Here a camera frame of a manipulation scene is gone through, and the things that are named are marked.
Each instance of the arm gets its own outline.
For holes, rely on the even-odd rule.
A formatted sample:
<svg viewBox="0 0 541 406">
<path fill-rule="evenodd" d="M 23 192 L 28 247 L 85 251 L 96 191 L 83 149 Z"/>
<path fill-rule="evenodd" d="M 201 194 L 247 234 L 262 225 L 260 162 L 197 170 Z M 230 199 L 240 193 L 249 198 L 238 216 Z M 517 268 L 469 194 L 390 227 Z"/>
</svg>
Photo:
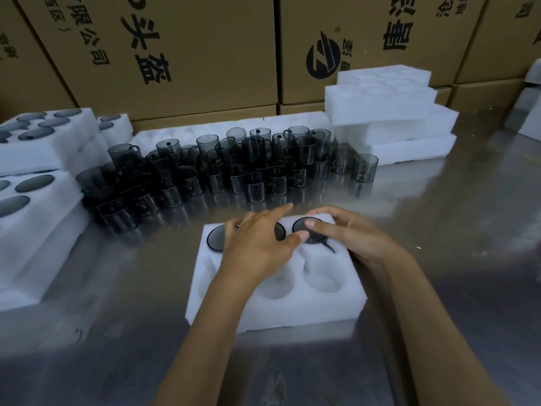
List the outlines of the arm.
<svg viewBox="0 0 541 406">
<path fill-rule="evenodd" d="M 383 269 L 421 405 L 510 403 L 492 382 L 449 317 L 416 260 L 361 215 L 335 206 L 308 212 L 330 213 L 336 225 L 306 221 L 308 227 L 342 241 L 371 269 Z"/>
<path fill-rule="evenodd" d="M 216 404 L 244 306 L 255 288 L 277 273 L 309 237 L 307 231 L 300 231 L 276 241 L 274 225 L 292 207 L 248 212 L 242 220 L 226 222 L 220 269 L 158 389 L 154 406 Z"/>
</svg>

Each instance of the fingernail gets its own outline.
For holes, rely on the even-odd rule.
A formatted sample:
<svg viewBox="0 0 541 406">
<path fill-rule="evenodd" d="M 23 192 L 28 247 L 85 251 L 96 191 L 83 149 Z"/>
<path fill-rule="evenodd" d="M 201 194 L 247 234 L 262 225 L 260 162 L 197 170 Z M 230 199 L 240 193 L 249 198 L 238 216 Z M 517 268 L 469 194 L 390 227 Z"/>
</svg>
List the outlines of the fingernail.
<svg viewBox="0 0 541 406">
<path fill-rule="evenodd" d="M 310 238 L 310 232 L 308 231 L 299 231 L 298 234 L 301 237 L 302 242 L 306 242 L 308 238 Z"/>
</svg>

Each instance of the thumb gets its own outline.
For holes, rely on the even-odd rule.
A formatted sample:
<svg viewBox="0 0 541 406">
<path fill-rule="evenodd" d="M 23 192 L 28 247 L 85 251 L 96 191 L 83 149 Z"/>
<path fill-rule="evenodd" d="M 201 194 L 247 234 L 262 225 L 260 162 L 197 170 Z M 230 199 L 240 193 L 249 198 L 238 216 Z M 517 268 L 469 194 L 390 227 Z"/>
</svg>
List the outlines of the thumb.
<svg viewBox="0 0 541 406">
<path fill-rule="evenodd" d="M 329 224 L 328 222 L 319 221 L 317 219 L 307 219 L 305 226 L 317 233 L 325 235 L 329 238 L 334 238 L 343 244 L 346 244 L 348 236 L 351 236 L 351 228 Z"/>
<path fill-rule="evenodd" d="M 293 251 L 297 246 L 304 243 L 308 238 L 310 238 L 310 232 L 308 231 L 298 231 L 289 234 L 286 239 L 284 239 L 281 244 L 285 244 L 288 248 L 291 248 Z"/>
</svg>

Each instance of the black logo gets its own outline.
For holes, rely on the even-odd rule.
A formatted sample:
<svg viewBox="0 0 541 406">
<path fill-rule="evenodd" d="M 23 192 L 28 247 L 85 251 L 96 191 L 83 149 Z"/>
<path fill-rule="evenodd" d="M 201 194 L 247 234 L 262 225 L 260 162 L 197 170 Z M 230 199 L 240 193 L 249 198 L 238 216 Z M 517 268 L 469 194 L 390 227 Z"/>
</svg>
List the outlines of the black logo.
<svg viewBox="0 0 541 406">
<path fill-rule="evenodd" d="M 306 55 L 306 68 L 312 77 L 322 80 L 338 69 L 342 53 L 335 40 L 327 38 L 323 31 L 319 33 L 321 39 L 316 45 L 316 52 L 314 46 L 311 46 Z"/>
</svg>

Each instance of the stainless steel table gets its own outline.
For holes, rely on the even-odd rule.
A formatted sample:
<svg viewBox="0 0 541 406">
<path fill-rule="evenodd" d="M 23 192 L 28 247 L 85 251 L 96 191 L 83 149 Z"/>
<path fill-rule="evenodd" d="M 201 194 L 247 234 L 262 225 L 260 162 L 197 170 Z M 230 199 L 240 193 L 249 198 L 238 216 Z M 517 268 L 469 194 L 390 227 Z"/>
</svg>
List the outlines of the stainless steel table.
<svg viewBox="0 0 541 406">
<path fill-rule="evenodd" d="M 374 183 L 311 181 L 261 204 L 210 194 L 120 237 L 90 226 L 41 305 L 0 314 L 0 404 L 148 404 L 184 336 L 202 225 L 294 202 L 374 219 L 423 266 L 517 405 L 541 398 L 541 144 L 464 115 L 446 159 L 379 167 Z M 240 335 L 220 404 L 391 405 L 367 308 L 354 323 Z"/>
</svg>

